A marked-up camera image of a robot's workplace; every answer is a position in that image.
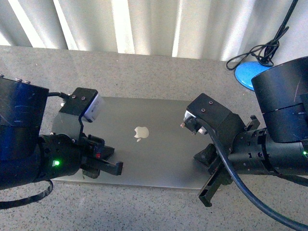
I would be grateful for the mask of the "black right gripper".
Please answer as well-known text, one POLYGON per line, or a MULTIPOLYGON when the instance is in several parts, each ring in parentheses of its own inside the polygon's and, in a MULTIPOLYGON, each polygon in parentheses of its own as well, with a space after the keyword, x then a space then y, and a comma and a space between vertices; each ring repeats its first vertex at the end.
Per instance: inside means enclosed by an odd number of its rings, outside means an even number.
MULTIPOLYGON (((194 159, 210 166, 217 158, 214 144, 194 155, 194 159)), ((239 133, 228 155, 237 174, 271 175, 302 185, 302 143, 274 142, 267 128, 239 133)), ((202 187, 198 198, 205 207, 224 181, 224 168, 218 169, 202 187)))

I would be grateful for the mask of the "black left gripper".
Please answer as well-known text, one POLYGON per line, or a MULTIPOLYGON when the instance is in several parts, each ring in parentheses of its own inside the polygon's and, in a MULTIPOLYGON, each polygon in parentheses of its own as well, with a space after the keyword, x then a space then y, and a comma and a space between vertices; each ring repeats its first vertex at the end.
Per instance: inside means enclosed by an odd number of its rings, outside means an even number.
POLYGON ((42 135, 38 143, 41 165, 35 182, 71 176, 80 169, 92 179, 98 178, 101 171, 111 175, 122 174, 123 162, 105 160, 114 154, 115 149, 105 146, 104 139, 83 135, 81 143, 77 143, 63 134, 42 135))

